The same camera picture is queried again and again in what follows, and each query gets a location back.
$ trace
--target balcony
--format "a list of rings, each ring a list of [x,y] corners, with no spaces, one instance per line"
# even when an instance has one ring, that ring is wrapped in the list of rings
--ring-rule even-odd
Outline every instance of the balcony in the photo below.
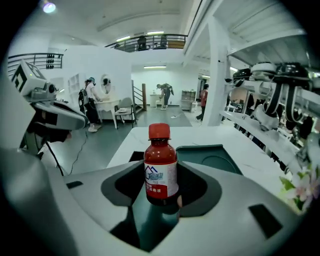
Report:
[[[165,50],[165,49],[183,49],[186,44],[185,34],[160,34],[160,35],[141,35],[124,41],[114,42],[105,46],[127,53]]]

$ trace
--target white label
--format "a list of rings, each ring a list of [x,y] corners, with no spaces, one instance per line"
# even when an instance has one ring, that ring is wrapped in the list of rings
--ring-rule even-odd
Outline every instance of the white label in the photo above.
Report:
[[[160,165],[144,163],[144,174],[148,196],[165,199],[178,192],[177,162]]]

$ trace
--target white wall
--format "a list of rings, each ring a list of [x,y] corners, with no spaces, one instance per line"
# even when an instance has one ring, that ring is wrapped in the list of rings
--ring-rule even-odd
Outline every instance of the white wall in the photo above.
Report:
[[[133,66],[131,78],[134,86],[141,88],[141,84],[146,87],[146,102],[150,104],[150,94],[153,90],[157,94],[157,84],[168,83],[173,87],[174,95],[170,96],[169,105],[180,105],[182,90],[197,90],[199,69],[197,66],[181,64],[167,64],[166,69],[144,69],[143,66]]]
[[[47,53],[51,34],[46,32],[22,31],[12,40],[8,56],[19,54]]]
[[[143,50],[130,53],[132,65],[165,65],[167,63],[181,64],[184,61],[182,49]]]
[[[107,74],[119,99],[132,98],[129,55],[128,52],[100,46],[72,46],[63,56],[65,87],[70,77],[84,73],[88,78],[95,78],[96,86],[99,88],[102,75]]]

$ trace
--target flower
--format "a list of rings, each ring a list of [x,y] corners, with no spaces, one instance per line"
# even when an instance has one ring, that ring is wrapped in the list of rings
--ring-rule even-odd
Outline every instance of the flower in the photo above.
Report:
[[[294,188],[290,188],[287,193],[286,197],[288,199],[294,199],[299,197],[301,202],[307,200],[308,196],[311,195],[310,191],[310,176],[304,175],[303,178],[300,178],[299,175],[294,174],[292,176],[292,184],[295,186]]]

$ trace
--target floor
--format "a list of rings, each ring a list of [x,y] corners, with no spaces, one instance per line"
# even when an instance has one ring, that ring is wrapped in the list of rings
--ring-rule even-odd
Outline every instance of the floor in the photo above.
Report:
[[[171,127],[192,126],[186,112],[178,106],[170,106],[166,111],[148,107],[147,111],[139,114],[137,125],[134,126],[148,127],[154,123],[167,123]],[[119,123],[118,125],[119,129],[117,130],[113,121],[106,121],[96,133],[90,133],[87,129],[74,130],[71,132],[72,138],[70,140],[63,143],[50,143],[65,175],[70,174],[71,171],[72,174],[79,174],[106,168],[122,141],[132,129],[131,123],[125,123],[124,125]],[[42,162],[46,166],[56,165],[54,158],[46,148],[44,148]]]

